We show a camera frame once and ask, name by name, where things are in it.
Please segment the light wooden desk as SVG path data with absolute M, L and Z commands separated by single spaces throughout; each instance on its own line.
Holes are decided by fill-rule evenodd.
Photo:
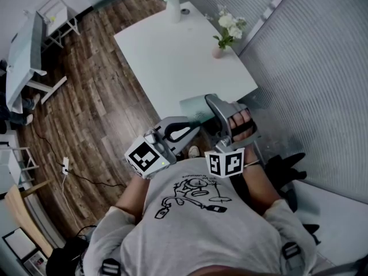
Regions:
M 18 225 L 37 244 L 44 255 L 49 258 L 52 254 L 53 247 L 31 218 L 28 208 L 24 203 L 24 198 L 34 194 L 39 188 L 44 187 L 47 184 L 49 184 L 49 181 L 39 183 L 22 192 L 20 192 L 17 185 L 14 185 L 6 193 L 5 202 Z

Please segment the aqua dimpled glass cup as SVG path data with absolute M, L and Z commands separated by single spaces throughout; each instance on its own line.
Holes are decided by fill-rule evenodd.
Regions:
M 188 118 L 191 125 L 199 126 L 215 117 L 207 104 L 206 95 L 187 98 L 179 102 L 182 113 Z

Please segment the white flowers with green leaves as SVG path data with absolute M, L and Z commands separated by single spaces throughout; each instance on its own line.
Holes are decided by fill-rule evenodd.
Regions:
M 218 47 L 225 50 L 226 47 L 231 47 L 236 40 L 243 37 L 247 22 L 245 18 L 231 14 L 226 6 L 217 5 L 217 7 L 217 22 L 221 29 L 221 36 L 214 35 L 213 38 L 218 41 Z

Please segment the black office chair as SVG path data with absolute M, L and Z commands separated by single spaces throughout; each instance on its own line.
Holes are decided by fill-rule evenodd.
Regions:
M 278 194 L 286 200 L 290 209 L 295 213 L 298 209 L 297 196 L 293 181 L 302 181 L 307 177 L 306 171 L 299 172 L 293 168 L 305 157 L 305 153 L 297 153 L 286 158 L 274 156 L 265 165 L 265 173 Z

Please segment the person's right forearm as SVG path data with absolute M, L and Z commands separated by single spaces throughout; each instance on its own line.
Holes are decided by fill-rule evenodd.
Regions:
M 254 149 L 251 146 L 246 147 L 244 165 L 256 160 L 258 157 Z M 281 199 L 260 164 L 243 168 L 242 175 L 248 186 L 252 208 L 259 215 L 264 215 L 274 202 Z

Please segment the pale blue cloth covered table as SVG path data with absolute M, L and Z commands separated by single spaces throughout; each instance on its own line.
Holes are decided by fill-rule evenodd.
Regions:
M 23 113 L 21 92 L 25 86 L 45 92 L 46 95 L 41 99 L 43 104 L 67 81 L 64 76 L 51 87 L 33 80 L 35 74 L 47 75 L 47 72 L 41 69 L 44 28 L 42 16 L 39 13 L 30 14 L 11 42 L 6 71 L 6 106 L 11 112 Z

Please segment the white shelf rack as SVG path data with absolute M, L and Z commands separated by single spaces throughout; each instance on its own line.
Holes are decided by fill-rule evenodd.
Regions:
M 30 172 L 40 166 L 35 161 L 29 147 L 21 146 L 15 131 L 0 134 L 0 167 L 8 171 L 17 186 L 30 185 L 34 179 Z

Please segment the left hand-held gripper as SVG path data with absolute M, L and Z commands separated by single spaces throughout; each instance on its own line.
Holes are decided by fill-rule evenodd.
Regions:
M 124 154 L 126 161 L 143 179 L 152 179 L 156 173 L 176 163 L 179 154 L 199 133 L 192 128 L 187 117 L 166 117 L 139 135 Z

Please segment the white wooden chair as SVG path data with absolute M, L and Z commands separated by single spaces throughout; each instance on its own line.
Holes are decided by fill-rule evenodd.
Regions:
M 75 32 L 78 36 L 81 35 L 78 20 L 63 0 L 43 0 L 36 10 L 45 23 L 41 52 L 46 51 L 53 44 L 63 48 L 62 40 L 70 32 Z M 56 17 L 54 22 L 50 20 L 52 16 Z

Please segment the person's right hand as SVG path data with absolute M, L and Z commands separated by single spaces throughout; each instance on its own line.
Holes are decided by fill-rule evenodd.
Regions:
M 242 110 L 234 114 L 232 117 L 228 119 L 231 130 L 235 130 L 237 127 L 242 126 L 245 123 L 250 122 L 251 116 L 249 115 L 247 110 Z M 250 137 L 253 133 L 252 128 L 248 128 L 246 131 L 242 131 L 238 135 L 233 135 L 233 141 L 242 141 L 248 137 Z

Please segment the black framed white board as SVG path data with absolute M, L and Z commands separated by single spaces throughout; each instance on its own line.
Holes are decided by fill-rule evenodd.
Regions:
M 37 249 L 34 242 L 21 228 L 15 229 L 2 238 L 7 246 L 19 259 L 26 258 L 29 254 Z

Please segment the white square table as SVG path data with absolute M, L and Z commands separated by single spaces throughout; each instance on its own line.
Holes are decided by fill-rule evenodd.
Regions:
M 232 102 L 257 89 L 233 49 L 215 59 L 215 27 L 190 2 L 173 24 L 165 11 L 151 15 L 115 34 L 114 38 L 160 118 L 180 116 L 179 102 L 217 94 Z

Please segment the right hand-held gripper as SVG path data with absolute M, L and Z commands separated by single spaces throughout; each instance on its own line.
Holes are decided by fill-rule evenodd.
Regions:
M 241 174 L 244 168 L 244 150 L 259 137 L 257 126 L 251 119 L 250 122 L 231 130 L 228 119 L 242 110 L 247 110 L 247 106 L 237 102 L 228 103 L 214 94 L 206 95 L 205 100 L 214 114 L 213 118 L 204 123 L 212 146 L 212 150 L 205 153 L 208 170 L 218 178 Z M 238 135 L 248 128 L 253 129 L 250 137 L 233 141 L 233 135 Z

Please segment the person's grey printed t-shirt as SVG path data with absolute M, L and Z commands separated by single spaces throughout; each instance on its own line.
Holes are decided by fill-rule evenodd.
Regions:
M 301 253 L 286 260 L 282 247 Z M 83 258 L 85 276 L 103 276 L 102 262 L 120 262 L 121 276 L 188 276 L 214 266 L 309 276 L 316 244 L 285 200 L 259 215 L 229 179 L 208 173 L 204 158 L 186 159 L 150 180 L 143 215 L 112 206 Z

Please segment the person's left forearm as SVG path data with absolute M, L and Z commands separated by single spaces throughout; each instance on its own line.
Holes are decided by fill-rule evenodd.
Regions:
M 135 174 L 122 196 L 116 202 L 115 207 L 131 214 L 135 218 L 136 223 L 138 223 L 143 215 L 149 185 L 149 179 L 143 179 Z

